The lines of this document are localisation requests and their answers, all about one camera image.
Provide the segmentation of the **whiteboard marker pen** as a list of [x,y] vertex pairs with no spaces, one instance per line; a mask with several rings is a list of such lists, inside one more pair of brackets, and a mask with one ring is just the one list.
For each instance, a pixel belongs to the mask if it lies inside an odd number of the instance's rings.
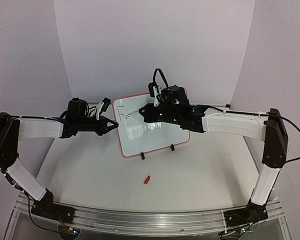
[[138,111],[133,111],[133,112],[130,112],[129,114],[128,114],[128,116],[139,116],[140,115],[140,113],[138,112]]

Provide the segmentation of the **pink framed whiteboard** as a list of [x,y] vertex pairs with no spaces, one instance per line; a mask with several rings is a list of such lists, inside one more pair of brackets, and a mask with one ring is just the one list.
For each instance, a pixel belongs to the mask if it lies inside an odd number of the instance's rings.
[[190,140],[190,132],[178,125],[165,122],[146,123],[141,115],[129,116],[154,100],[149,93],[117,98],[112,103],[117,133],[124,158],[140,157],[141,152],[185,144]]

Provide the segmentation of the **red marker cap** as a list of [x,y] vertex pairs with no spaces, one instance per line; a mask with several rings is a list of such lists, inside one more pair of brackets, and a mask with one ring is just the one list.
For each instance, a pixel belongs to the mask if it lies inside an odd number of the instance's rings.
[[145,185],[147,185],[147,184],[149,183],[150,179],[151,179],[151,176],[148,175],[148,176],[146,177],[146,179],[144,180],[143,183],[144,183]]

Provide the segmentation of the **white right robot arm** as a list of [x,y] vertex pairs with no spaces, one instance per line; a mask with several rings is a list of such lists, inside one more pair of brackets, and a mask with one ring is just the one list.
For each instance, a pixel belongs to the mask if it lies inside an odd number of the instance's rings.
[[146,123],[178,125],[195,133],[220,133],[242,136],[257,162],[259,176],[250,202],[264,206],[271,195],[281,169],[287,160],[288,134],[280,111],[244,112],[220,109],[211,105],[190,104],[180,86],[148,85],[152,103],[139,109]]

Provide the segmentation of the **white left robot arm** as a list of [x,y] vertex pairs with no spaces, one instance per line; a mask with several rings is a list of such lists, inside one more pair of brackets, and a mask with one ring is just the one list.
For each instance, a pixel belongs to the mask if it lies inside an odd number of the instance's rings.
[[0,170],[12,186],[34,200],[45,217],[52,218],[58,211],[54,195],[25,165],[21,143],[32,139],[69,139],[81,132],[103,136],[119,126],[103,115],[110,104],[107,97],[93,106],[83,99],[73,98],[59,117],[0,112]]

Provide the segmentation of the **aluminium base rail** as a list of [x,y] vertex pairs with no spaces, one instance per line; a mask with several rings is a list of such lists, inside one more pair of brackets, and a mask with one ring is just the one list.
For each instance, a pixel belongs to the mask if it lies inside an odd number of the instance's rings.
[[268,201],[254,224],[239,217],[241,207],[184,212],[132,212],[62,204],[62,221],[48,219],[28,210],[33,202],[20,193],[8,225],[5,240],[62,240],[125,237],[127,239],[186,239],[201,236],[222,240],[290,240],[282,205]]

